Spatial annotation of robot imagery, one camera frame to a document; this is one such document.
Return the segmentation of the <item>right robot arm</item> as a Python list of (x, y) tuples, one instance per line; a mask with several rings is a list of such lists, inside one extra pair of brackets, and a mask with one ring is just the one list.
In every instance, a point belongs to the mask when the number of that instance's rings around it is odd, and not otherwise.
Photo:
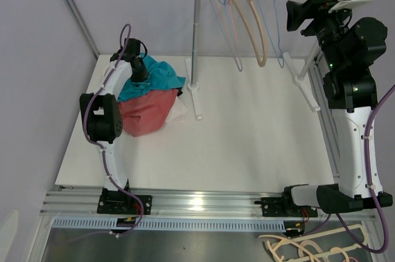
[(284, 189), (281, 209), (290, 216), (303, 206), (339, 214), (393, 204), (376, 173), (373, 112), (379, 103), (370, 72), (386, 52), (388, 29), (373, 17), (350, 25), (352, 11), (337, 11), (335, 4), (334, 0), (286, 3), (287, 30), (316, 37), (328, 64), (323, 90), (335, 121), (340, 160), (337, 183)]

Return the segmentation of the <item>pile of spare hangers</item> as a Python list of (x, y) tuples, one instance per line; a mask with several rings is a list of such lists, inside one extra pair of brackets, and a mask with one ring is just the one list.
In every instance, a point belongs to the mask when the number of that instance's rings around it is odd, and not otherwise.
[[(355, 261), (349, 253), (362, 246), (356, 242), (344, 242), (342, 238), (345, 233), (345, 228), (339, 227), (292, 239), (268, 234), (260, 235), (259, 238), (264, 239), (264, 246), (275, 261), (329, 261), (335, 255), (340, 255), (343, 261)], [(294, 247), (297, 257), (282, 255), (280, 248), (285, 246)]]

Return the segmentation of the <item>green and white t shirt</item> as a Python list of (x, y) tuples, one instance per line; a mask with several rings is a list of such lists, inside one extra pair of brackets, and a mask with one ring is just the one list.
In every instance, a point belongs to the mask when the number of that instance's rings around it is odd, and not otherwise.
[(166, 115), (165, 123), (169, 124), (186, 122), (188, 117), (188, 108), (178, 96), (178, 89), (170, 89), (165, 91), (164, 113)]

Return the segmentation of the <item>red t shirt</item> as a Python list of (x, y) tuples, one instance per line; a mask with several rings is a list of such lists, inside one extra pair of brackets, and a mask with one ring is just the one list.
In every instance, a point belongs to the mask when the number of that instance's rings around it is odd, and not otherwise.
[(178, 96), (179, 89), (152, 90), (143, 96), (121, 101), (118, 108), (123, 130), (133, 137), (160, 130)]

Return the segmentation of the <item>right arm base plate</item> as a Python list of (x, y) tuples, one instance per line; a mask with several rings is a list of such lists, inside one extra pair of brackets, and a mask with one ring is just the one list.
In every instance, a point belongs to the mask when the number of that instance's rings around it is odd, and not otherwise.
[(303, 216), (316, 218), (318, 211), (310, 206), (297, 206), (292, 199), (286, 196), (262, 197), (254, 202), (262, 210), (263, 217), (270, 218), (301, 218)]

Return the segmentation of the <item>metal clothes rack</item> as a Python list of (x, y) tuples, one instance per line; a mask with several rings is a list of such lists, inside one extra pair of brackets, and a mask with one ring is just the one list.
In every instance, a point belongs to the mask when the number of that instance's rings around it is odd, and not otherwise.
[[(216, 14), (219, 14), (220, 11), (218, 9), (218, 5), (221, 4), (225, 10), (225, 17), (229, 24), (229, 29), (224, 30), (223, 34), (227, 41), (227, 45), (233, 55), (233, 59), (239, 71), (243, 69), (243, 63), (241, 60), (241, 56), (238, 50), (238, 40), (235, 32), (235, 24), (233, 20), (233, 13), (232, 10), (235, 9), (234, 5), (232, 4), (231, 0), (209, 0), (213, 10)], [(259, 4), (259, 0), (255, 0), (255, 5), (258, 10), (258, 14), (261, 16), (263, 24), (266, 31), (267, 36), (267, 43), (272, 41), (270, 33), (267, 28), (267, 23), (265, 21), (265, 16), (262, 11), (262, 8)], [(198, 91), (199, 91), (199, 84), (198, 84), (198, 52), (199, 52), (199, 27), (200, 27), (200, 15), (201, 15), (201, 0), (194, 0), (194, 18), (193, 18), (193, 43), (192, 43), (192, 53), (191, 57), (185, 60), (189, 83), (188, 83), (188, 90), (191, 92), (195, 116), (197, 120), (203, 119), (203, 111), (202, 106), (200, 103)]]

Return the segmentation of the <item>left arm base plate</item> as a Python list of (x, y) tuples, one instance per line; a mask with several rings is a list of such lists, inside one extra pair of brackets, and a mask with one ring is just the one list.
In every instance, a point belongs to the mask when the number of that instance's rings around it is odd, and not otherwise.
[(114, 195), (102, 194), (96, 212), (98, 214), (139, 215), (141, 209), (144, 215), (151, 214), (152, 196), (138, 195), (140, 203), (133, 197), (124, 193)]

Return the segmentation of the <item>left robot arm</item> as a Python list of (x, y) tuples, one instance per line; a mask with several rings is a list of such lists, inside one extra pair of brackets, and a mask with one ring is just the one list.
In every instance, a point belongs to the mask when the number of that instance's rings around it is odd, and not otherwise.
[(127, 38), (120, 51), (110, 60), (104, 81), (95, 93), (80, 96), (80, 113), (86, 140), (95, 145), (102, 159), (104, 189), (118, 192), (111, 206), (119, 213), (127, 213), (133, 206), (128, 177), (120, 159), (119, 138), (123, 130), (122, 115), (117, 99), (128, 81), (148, 79), (143, 59), (148, 49), (136, 38)]

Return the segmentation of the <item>teal t shirt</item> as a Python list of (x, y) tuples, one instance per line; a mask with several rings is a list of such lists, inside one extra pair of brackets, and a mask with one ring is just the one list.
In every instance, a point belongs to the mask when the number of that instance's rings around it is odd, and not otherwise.
[(183, 88), (186, 78), (177, 75), (168, 62), (156, 61), (150, 55), (143, 62), (148, 70), (148, 78), (142, 82), (127, 80), (117, 98), (118, 102), (141, 97), (150, 91)]

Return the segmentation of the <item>wooden hanger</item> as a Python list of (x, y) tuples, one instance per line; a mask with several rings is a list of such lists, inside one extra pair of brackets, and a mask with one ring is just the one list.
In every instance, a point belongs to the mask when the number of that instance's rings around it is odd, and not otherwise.
[(259, 67), (267, 63), (267, 36), (255, 0), (231, 0), (245, 29)]

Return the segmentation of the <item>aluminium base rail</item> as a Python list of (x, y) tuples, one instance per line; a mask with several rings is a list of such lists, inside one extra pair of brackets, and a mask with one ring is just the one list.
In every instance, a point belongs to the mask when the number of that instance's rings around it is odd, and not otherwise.
[[(46, 193), (42, 216), (95, 216), (102, 189), (99, 187), (55, 188)], [(152, 218), (261, 219), (256, 201), (278, 193), (202, 192), (136, 189), (137, 195), (153, 197)]]

